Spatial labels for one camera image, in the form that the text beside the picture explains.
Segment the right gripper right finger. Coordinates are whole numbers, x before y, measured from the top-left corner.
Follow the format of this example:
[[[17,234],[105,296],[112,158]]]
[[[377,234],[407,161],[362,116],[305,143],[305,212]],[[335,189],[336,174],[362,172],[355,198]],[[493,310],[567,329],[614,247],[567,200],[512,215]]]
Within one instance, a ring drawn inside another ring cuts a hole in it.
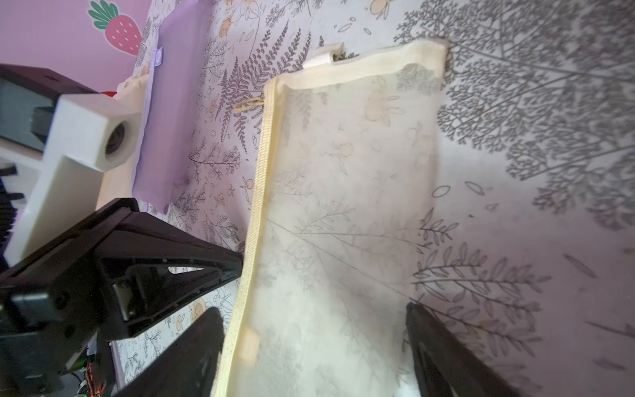
[[[406,329],[422,396],[518,396],[425,307],[407,305]]]

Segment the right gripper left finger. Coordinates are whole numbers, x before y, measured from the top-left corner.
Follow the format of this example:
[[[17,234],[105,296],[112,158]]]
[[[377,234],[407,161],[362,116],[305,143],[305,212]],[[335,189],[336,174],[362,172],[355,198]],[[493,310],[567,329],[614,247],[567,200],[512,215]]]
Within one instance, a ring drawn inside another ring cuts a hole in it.
[[[117,394],[130,397],[210,396],[223,342],[220,311],[208,309]]]

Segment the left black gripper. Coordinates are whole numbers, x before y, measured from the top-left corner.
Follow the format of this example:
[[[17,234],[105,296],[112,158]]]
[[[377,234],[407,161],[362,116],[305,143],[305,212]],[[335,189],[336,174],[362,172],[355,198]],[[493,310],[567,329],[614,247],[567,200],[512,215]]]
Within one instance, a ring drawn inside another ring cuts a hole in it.
[[[1,141],[43,152],[65,94],[100,93],[49,69],[2,65]],[[49,394],[62,389],[61,374],[101,318],[98,276],[87,264],[94,243],[76,223],[9,266],[3,251],[18,211],[5,195],[1,183],[1,373],[23,395]],[[107,340],[137,337],[238,279],[243,264],[239,252],[138,212],[97,245],[94,260],[107,309],[100,331]]]

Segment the purple mesh pouch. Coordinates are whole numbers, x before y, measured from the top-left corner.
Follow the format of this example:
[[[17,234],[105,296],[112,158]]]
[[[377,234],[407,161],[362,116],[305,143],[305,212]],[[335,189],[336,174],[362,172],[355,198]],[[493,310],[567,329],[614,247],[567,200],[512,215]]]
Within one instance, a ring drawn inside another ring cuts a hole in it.
[[[187,182],[187,136],[195,128],[213,7],[213,1],[183,1],[158,29],[132,195],[159,213],[167,213],[175,185]]]

